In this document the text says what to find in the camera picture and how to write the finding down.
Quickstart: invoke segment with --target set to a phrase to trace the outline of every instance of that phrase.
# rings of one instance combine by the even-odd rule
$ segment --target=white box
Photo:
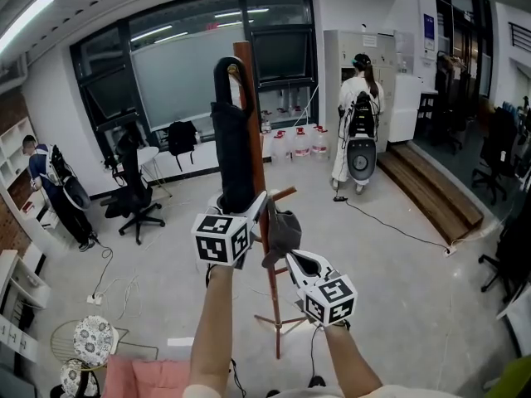
[[[234,265],[251,247],[247,219],[242,216],[199,214],[192,227],[198,260]]]
[[[358,292],[346,275],[302,291],[304,312],[325,327],[354,314],[358,301]]]

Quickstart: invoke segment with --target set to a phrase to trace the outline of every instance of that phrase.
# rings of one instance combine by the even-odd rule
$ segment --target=whiteboard
[[[210,103],[216,100],[214,66],[222,57],[234,55],[232,43],[244,40],[242,26],[223,27],[132,53],[134,76],[152,131],[210,114]]]

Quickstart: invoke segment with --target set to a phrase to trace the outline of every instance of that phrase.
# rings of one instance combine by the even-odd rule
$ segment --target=wooden coat rack
[[[262,159],[262,146],[261,146],[261,136],[260,136],[260,125],[258,122],[258,109],[256,106],[256,93],[254,86],[254,76],[252,69],[252,56],[251,56],[251,44],[248,41],[240,41],[233,44],[234,56],[241,59],[243,65],[245,66],[246,75],[248,84],[246,84],[247,89],[251,92],[252,99],[254,100],[254,110],[252,111],[251,117],[247,122],[247,130],[249,132],[249,144],[251,148],[251,161],[252,161],[252,177],[255,187],[255,194],[258,195],[266,189],[266,177],[264,175],[264,163]],[[241,97],[241,107],[246,107],[245,102],[245,93],[240,89]],[[294,187],[289,187],[282,192],[275,194],[272,198],[273,201],[279,201],[283,197],[287,197],[296,192]],[[269,252],[269,213],[264,211],[260,218],[260,233],[261,233],[261,244],[264,250],[264,255],[267,255]],[[276,332],[276,359],[280,359],[280,330],[284,324],[290,323],[300,323],[306,320],[306,317],[292,318],[289,320],[282,320],[280,318],[280,308],[279,308],[279,294],[276,287],[276,276],[278,274],[285,273],[288,269],[286,267],[282,269],[269,268],[267,270],[267,277],[269,278],[269,285],[271,291],[271,299],[273,300],[273,311],[275,314],[275,319],[271,320],[270,318],[262,317],[261,315],[255,315],[257,320],[264,321],[266,323],[273,324],[275,326]]]

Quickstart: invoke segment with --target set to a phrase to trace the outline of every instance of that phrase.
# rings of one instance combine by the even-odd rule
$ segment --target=gray floor
[[[455,155],[448,144],[432,146],[426,135],[416,136],[413,142],[439,161],[439,163],[448,168],[451,173],[461,180],[463,184],[465,184],[465,186],[467,186],[499,219],[504,219],[511,212],[511,208],[516,209],[514,214],[518,215],[518,209],[523,206],[525,196],[519,191],[520,182],[517,178],[502,176],[499,179],[499,183],[507,191],[507,201],[503,201],[501,193],[498,192],[495,205],[491,204],[492,193],[489,189],[485,186],[472,187],[472,171],[474,168],[478,168],[483,172],[490,172],[487,167],[480,165],[480,153],[485,135],[485,132],[480,129],[476,122],[469,123],[467,130],[461,133],[459,137],[463,143],[463,149],[458,151]],[[513,155],[518,154],[521,150],[521,147],[515,144]]]
[[[480,385],[497,377],[515,357],[506,326],[496,322],[501,288],[487,294],[480,286],[489,270],[478,265],[478,255],[492,254],[496,237],[458,245],[451,258],[442,249],[420,243],[379,225],[344,203],[332,202],[330,167],[309,161],[298,166],[266,166],[270,189],[298,188],[280,206],[291,209],[303,226],[302,249],[326,255],[348,274],[359,293],[353,315],[353,336],[363,355],[384,383],[453,392],[464,397],[482,396]],[[59,324],[92,313],[103,313],[116,327],[130,330],[129,342],[160,347],[159,359],[177,358],[166,346],[169,337],[192,337],[205,294],[204,267],[196,266],[190,228],[207,199],[221,185],[219,174],[171,185],[174,197],[164,201],[165,228],[143,228],[144,244],[134,243],[133,232],[117,233],[121,219],[106,220],[94,205],[90,220],[101,242],[114,250],[114,260],[102,288],[115,278],[139,276],[139,297],[133,289],[125,316],[129,281],[114,284],[106,294],[109,311],[91,307],[92,293],[105,261],[94,248],[81,254],[71,250],[62,260],[49,260],[42,276],[51,286],[47,310],[39,312],[32,334],[41,344],[38,366],[29,372],[43,396],[58,383],[61,364],[51,354],[49,338]],[[377,170],[368,190],[355,196],[352,185],[342,191],[349,201],[409,234],[442,242],[429,221],[400,189]],[[234,282],[234,346],[238,374],[249,396],[262,397],[272,389],[305,386],[310,377],[308,323],[282,339],[282,358],[275,359],[275,339],[270,326],[252,315],[272,316],[266,272],[260,266],[261,248],[247,257]],[[287,274],[280,276],[280,307],[284,318],[299,315],[291,305],[295,287]],[[315,338],[316,370],[330,384],[336,382],[324,335]],[[238,396],[232,380],[228,396]]]

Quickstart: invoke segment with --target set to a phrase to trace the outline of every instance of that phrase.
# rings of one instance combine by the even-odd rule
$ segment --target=brick wall
[[[26,101],[20,89],[10,90],[0,95],[0,134],[8,131],[27,116]],[[21,174],[8,191],[17,207],[21,208],[32,193],[29,185],[29,174],[26,172]],[[21,255],[24,255],[30,243],[30,238],[20,227],[6,202],[0,197],[0,251],[16,249]]]

